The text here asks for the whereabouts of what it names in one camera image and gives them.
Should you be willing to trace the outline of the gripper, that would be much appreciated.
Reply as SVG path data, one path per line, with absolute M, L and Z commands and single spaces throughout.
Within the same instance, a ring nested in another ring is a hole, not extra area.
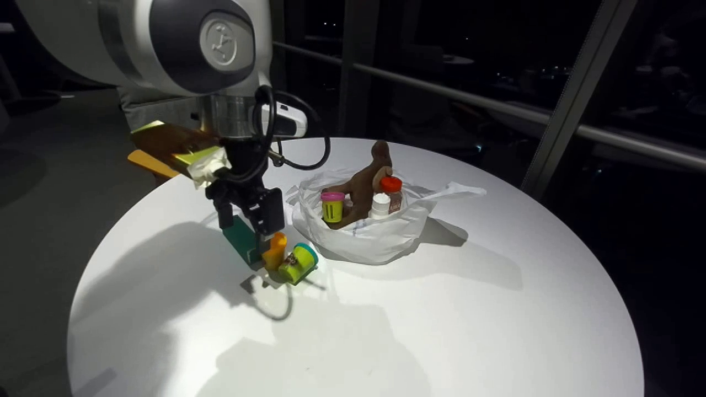
M 270 137 L 219 138 L 231 169 L 216 171 L 217 179 L 206 189 L 218 213 L 222 230 L 233 227 L 233 206 L 249 214 L 255 232 L 268 236 L 285 226 L 283 195 L 279 188 L 268 189 L 263 184 L 263 174 L 268 168 Z

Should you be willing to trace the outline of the small white bottle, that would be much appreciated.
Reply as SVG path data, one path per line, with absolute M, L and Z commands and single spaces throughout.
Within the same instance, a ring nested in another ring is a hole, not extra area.
M 371 219 L 385 219 L 390 216 L 391 197 L 385 193 L 377 193 L 373 196 L 371 209 L 368 217 Z

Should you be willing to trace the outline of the brown reindeer toy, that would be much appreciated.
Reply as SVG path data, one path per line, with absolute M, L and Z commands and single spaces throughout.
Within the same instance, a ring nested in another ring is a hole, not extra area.
M 393 176 L 392 159 L 388 143 L 376 141 L 371 148 L 371 155 L 371 163 L 354 174 L 346 183 L 323 189 L 323 193 L 340 192 L 348 195 L 351 200 L 351 207 L 343 210 L 341 221 L 338 223 L 327 223 L 329 228 L 345 228 L 348 224 L 368 218 L 373 204 L 373 197 L 381 192 L 381 179 Z

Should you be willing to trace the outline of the yellow container with pink lid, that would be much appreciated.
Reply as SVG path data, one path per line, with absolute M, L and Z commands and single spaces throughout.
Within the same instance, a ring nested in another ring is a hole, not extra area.
M 320 195 L 323 221 L 332 224 L 342 221 L 345 197 L 342 192 L 323 192 Z

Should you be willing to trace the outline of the green container with teal lid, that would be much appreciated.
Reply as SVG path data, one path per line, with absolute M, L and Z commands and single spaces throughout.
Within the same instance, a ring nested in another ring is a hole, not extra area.
M 277 271 L 281 279 L 295 286 L 318 266 L 318 262 L 318 254 L 310 245 L 298 243 Z

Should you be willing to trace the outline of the orange container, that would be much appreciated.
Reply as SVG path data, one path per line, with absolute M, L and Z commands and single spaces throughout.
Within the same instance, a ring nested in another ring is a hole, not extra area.
M 261 253 L 263 267 L 268 273 L 277 273 L 285 259 L 287 236 L 283 232 L 275 232 L 264 247 L 265 251 Z

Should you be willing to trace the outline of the metal railing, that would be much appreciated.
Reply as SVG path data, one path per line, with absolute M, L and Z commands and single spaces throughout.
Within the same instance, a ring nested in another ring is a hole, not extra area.
M 706 203 L 706 0 L 270 0 L 336 137 L 473 160 L 537 199 Z

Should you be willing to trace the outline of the wooden chair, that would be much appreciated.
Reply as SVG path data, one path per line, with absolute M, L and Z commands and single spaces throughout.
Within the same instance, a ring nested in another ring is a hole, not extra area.
M 154 121 L 131 131 L 136 150 L 127 160 L 151 173 L 157 185 L 183 175 L 190 178 L 189 166 L 220 148 L 218 138 L 200 129 Z

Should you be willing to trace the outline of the white plastic bag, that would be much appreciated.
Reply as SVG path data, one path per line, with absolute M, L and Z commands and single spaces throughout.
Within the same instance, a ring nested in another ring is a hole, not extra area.
M 320 193 L 326 187 L 348 181 L 355 168 L 317 171 L 285 193 L 292 208 L 291 221 L 320 252 L 330 252 L 340 260 L 381 265 L 413 246 L 437 203 L 443 200 L 482 197 L 486 190 L 476 186 L 448 183 L 430 190 L 403 174 L 403 208 L 385 219 L 366 217 L 345 228 L 331 229 L 322 219 Z

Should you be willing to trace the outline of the clear container with red lid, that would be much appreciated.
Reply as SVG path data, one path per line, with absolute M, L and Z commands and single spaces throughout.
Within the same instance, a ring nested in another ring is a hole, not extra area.
M 386 194 L 390 199 L 388 214 L 393 214 L 402 209 L 403 196 L 403 181 L 395 176 L 386 176 L 382 178 L 379 184 L 381 192 Z

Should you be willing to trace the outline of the green block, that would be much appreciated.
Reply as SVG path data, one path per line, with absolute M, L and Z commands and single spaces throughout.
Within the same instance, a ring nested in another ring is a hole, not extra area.
M 232 225 L 222 229 L 222 234 L 248 266 L 261 262 L 260 239 L 238 214 L 232 217 Z

